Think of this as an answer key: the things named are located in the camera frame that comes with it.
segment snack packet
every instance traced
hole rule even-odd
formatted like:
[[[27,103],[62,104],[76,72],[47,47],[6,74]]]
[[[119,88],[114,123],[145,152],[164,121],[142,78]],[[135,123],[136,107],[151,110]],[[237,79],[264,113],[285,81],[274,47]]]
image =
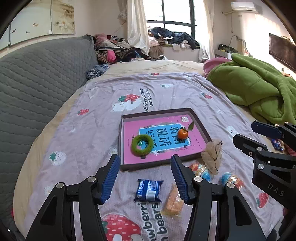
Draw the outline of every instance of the snack packet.
[[[207,166],[197,161],[196,163],[191,164],[189,167],[194,172],[194,175],[201,176],[202,178],[206,179],[208,182],[211,180],[211,175],[209,173]]]
[[[138,182],[135,201],[161,202],[158,195],[163,181],[138,179]]]
[[[169,216],[180,215],[184,201],[181,199],[177,186],[174,184],[162,210],[163,214]]]
[[[222,175],[222,177],[220,178],[220,182],[223,186],[227,182],[232,182],[232,183],[234,183],[234,185],[237,187],[238,190],[240,190],[244,186],[243,181],[237,175],[234,175],[230,172],[224,173]]]

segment orange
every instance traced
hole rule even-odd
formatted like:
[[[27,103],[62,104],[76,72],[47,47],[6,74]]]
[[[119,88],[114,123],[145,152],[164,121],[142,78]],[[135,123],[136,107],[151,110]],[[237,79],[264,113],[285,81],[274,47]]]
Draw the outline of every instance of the orange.
[[[187,131],[187,130],[180,129],[180,130],[178,131],[178,138],[179,138],[180,140],[184,140],[184,139],[186,139],[187,137],[188,137],[188,131]]]

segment gray quilted mattress cover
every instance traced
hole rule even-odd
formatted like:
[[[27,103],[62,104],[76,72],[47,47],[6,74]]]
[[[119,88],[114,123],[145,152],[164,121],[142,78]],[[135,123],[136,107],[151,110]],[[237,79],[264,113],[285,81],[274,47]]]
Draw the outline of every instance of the gray quilted mattress cover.
[[[0,219],[13,232],[13,193],[30,147],[95,65],[87,35],[40,42],[0,59]]]

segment window frame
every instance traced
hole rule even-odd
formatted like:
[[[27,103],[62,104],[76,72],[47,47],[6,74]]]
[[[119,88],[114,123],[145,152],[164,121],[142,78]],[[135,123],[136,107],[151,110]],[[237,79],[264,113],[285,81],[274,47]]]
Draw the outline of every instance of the window frame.
[[[183,23],[183,22],[175,22],[175,21],[166,21],[165,20],[165,7],[163,4],[163,0],[161,0],[161,7],[163,10],[163,19],[162,20],[146,20],[147,23],[163,23],[164,26],[165,24],[175,24],[175,25],[183,25],[183,26],[188,26],[191,27],[191,36],[192,38],[195,39],[195,17],[194,17],[194,4],[193,0],[189,0],[189,9],[190,9],[190,23]]]

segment orange snack bag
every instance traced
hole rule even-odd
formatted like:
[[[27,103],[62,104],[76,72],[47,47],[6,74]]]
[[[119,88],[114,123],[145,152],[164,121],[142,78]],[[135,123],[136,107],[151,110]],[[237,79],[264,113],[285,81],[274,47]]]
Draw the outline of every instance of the orange snack bag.
[[[183,205],[184,201],[181,199],[178,188],[174,184],[163,208],[163,213],[170,216],[179,215]]]

